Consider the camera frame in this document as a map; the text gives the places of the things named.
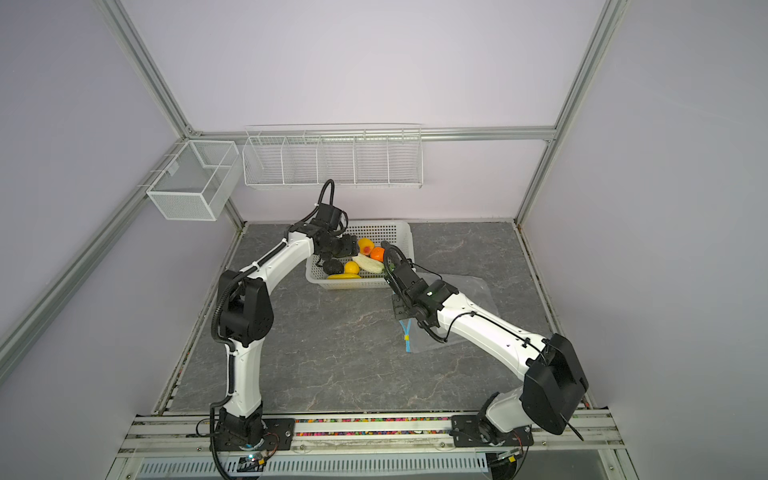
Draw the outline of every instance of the white plastic basket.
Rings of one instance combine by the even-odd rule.
[[[400,247],[406,257],[413,260],[413,235],[411,226],[401,220],[350,220],[349,228],[345,233],[356,235],[358,239],[370,239],[376,246],[380,246],[383,240]],[[352,258],[339,258],[341,263],[346,263]],[[317,255],[312,255],[306,260],[306,279],[311,283],[317,283],[327,290],[342,290],[350,288],[389,288],[384,280],[384,274],[360,270],[362,278],[349,280],[326,280],[328,275],[323,272],[321,266],[317,266]]]
[[[189,140],[147,189],[168,220],[214,221],[243,174],[233,141]]]

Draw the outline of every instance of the vent grille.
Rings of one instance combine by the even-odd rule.
[[[278,455],[264,472],[238,472],[237,457],[224,462],[227,473],[237,477],[308,475],[361,477],[417,475],[423,473],[487,472],[485,454],[475,452],[381,455]],[[142,478],[219,478],[210,458],[146,458],[138,472]]]

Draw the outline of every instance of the black cable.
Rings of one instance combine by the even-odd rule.
[[[523,469],[523,465],[525,465],[525,459],[528,458],[528,450],[531,448],[531,446],[525,447],[525,453],[523,454],[523,458],[520,461],[520,465],[518,465],[517,469],[515,470],[515,474],[510,478],[509,480],[515,480],[515,477],[520,475],[520,471]]]
[[[306,222],[307,220],[312,218],[312,215],[317,213],[317,209],[318,209],[318,207],[313,208],[313,210],[310,212],[310,214],[307,215],[306,217],[304,217],[303,219],[299,220],[299,222]]]
[[[338,237],[342,233],[346,232],[346,228],[349,226],[349,217],[347,216],[346,212],[344,210],[341,210],[341,214],[344,216],[344,220],[345,220],[344,224],[338,230],[331,232],[330,233],[331,237]]]
[[[561,418],[563,418],[563,422],[565,422],[565,425],[568,425],[568,427],[569,427],[569,428],[570,428],[570,429],[573,431],[573,433],[575,433],[575,434],[576,434],[576,436],[578,437],[578,439],[579,439],[579,440],[581,440],[581,441],[583,442],[583,441],[584,441],[584,437],[582,437],[582,436],[581,436],[581,433],[579,433],[579,432],[578,432],[578,430],[577,430],[577,429],[575,429],[575,428],[574,428],[574,426],[573,426],[573,425],[571,425],[571,424],[568,422],[568,420],[565,418],[565,415],[563,415],[563,414],[561,413],[561,414],[560,414],[560,417],[561,417]]]
[[[440,277],[440,280],[442,280],[442,275],[440,275],[439,273],[435,273],[435,272],[431,271],[428,268],[424,268],[423,266],[419,265],[418,263],[414,262],[413,260],[411,260],[411,265],[417,266],[418,268],[420,268],[422,270],[425,270],[427,273],[431,273],[432,275],[437,275],[437,276]]]
[[[448,325],[448,332],[445,334],[445,337],[443,337],[443,342],[444,343],[448,341],[448,335],[450,335],[450,333],[451,333],[451,327],[453,326],[453,323],[456,321],[456,319],[458,319],[459,317],[462,317],[464,315],[479,316],[480,318],[482,318],[484,320],[488,320],[490,323],[493,323],[498,328],[504,330],[506,333],[509,333],[510,335],[515,337],[516,339],[521,340],[526,346],[529,345],[529,346],[533,347],[533,349],[538,352],[538,354],[542,357],[542,359],[544,358],[544,353],[540,349],[538,349],[536,347],[536,345],[531,343],[531,339],[524,339],[523,337],[519,336],[517,333],[512,332],[510,329],[508,329],[508,328],[506,328],[506,327],[504,327],[502,325],[499,325],[498,323],[496,323],[493,320],[489,319],[487,316],[482,315],[481,313],[477,313],[477,312],[464,312],[464,313],[460,313],[457,316],[453,317],[453,320],[451,320],[451,323]]]
[[[202,433],[200,433],[200,430],[199,430],[200,424],[202,422],[205,422],[206,420],[208,420],[208,419],[200,419],[200,421],[197,423],[197,425],[194,426],[194,432],[197,434],[198,437],[205,437],[206,436],[206,435],[203,435]]]
[[[328,203],[329,205],[333,205],[333,194],[336,192],[336,184],[333,183],[333,179],[328,179],[323,184],[323,189],[320,190],[320,197],[317,199],[317,203],[321,204],[323,202],[323,197],[326,196],[326,188],[328,188],[328,185],[331,186],[331,201]]]
[[[217,472],[219,472],[219,475],[221,475],[222,478],[225,480],[234,480],[230,475],[227,473],[226,470],[224,470],[224,467],[221,466],[221,460],[219,460],[218,452],[216,451],[216,441],[214,439],[214,417],[216,415],[216,408],[224,406],[225,403],[229,402],[232,399],[231,395],[227,395],[223,400],[219,402],[214,402],[210,404],[210,411],[209,411],[209,417],[210,417],[210,454],[214,457],[214,466],[216,467]]]
[[[233,290],[237,286],[240,281],[245,278],[246,276],[249,276],[251,273],[255,272],[259,269],[258,264],[252,266],[248,270],[245,270],[244,272],[240,272],[235,276],[230,282],[227,284],[227,286],[224,287],[224,291],[219,295],[219,302],[216,305],[216,310],[214,310],[214,315],[210,319],[210,337],[214,339],[214,342],[217,343],[223,343],[224,345],[228,346],[230,348],[230,352],[235,351],[235,344],[232,343],[231,340],[228,338],[223,337],[219,333],[219,322],[221,321],[221,313],[224,310],[224,306],[227,305],[227,302],[230,299],[230,295],[232,295]]]
[[[382,247],[384,247],[384,260],[389,259],[394,266],[399,266],[400,263],[408,261],[408,257],[406,257],[397,245],[392,245],[390,242],[384,240],[382,242]],[[392,252],[397,253],[398,258],[392,258]]]
[[[395,252],[400,257],[397,259],[397,261],[394,261],[390,257],[392,256],[392,252]],[[408,301],[406,301],[406,295],[402,291],[402,286],[397,281],[395,276],[392,274],[392,271],[389,268],[389,263],[392,262],[395,266],[398,266],[403,260],[407,260],[405,258],[405,254],[403,254],[402,250],[400,250],[397,246],[392,245],[390,242],[386,242],[386,245],[384,246],[384,274],[389,279],[389,285],[392,286],[392,288],[395,290],[395,293],[397,293],[397,296],[400,297],[400,300],[402,301],[402,304],[406,307],[410,308],[411,305]]]

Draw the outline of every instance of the metal bracket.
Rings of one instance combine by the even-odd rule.
[[[202,135],[203,132],[195,130],[192,125],[186,124],[184,125],[184,132],[185,137],[187,138],[198,138]]]
[[[264,419],[266,429],[264,430],[264,444],[259,450],[290,450],[293,441],[293,427],[296,425],[294,419]],[[245,452],[232,442],[228,435],[223,432],[214,437],[216,450],[219,452]]]
[[[533,434],[531,427],[520,427],[510,432],[509,437],[500,445],[488,445],[488,443],[479,441],[481,433],[478,428],[477,415],[454,415],[451,417],[451,427],[454,431],[453,445],[456,447],[525,447],[533,445]]]

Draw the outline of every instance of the black mounting plate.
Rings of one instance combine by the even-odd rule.
[[[465,433],[464,435],[460,433],[458,435],[453,434],[453,445],[457,447],[493,446],[478,441],[480,439],[480,430],[478,429],[477,415],[454,415],[451,417],[451,427],[453,430]],[[518,440],[518,436],[515,436],[515,433],[509,432],[509,437],[501,445],[497,446],[516,447],[520,446],[520,442],[522,442],[524,447],[533,445],[533,434],[530,427],[520,427],[513,430],[513,432],[518,434],[520,440]]]
[[[266,429],[264,430],[264,444],[259,447],[259,450],[267,450],[271,452],[277,444],[278,450],[290,450],[290,444],[293,441],[293,427],[296,425],[295,419],[263,419],[266,423]],[[248,453],[247,450],[240,448],[238,440],[234,440],[225,432],[218,433],[214,439],[216,442],[216,450],[219,452],[242,452]]]
[[[408,314],[405,303],[397,293],[392,294],[392,310],[395,312],[395,320],[413,318],[413,315]]]

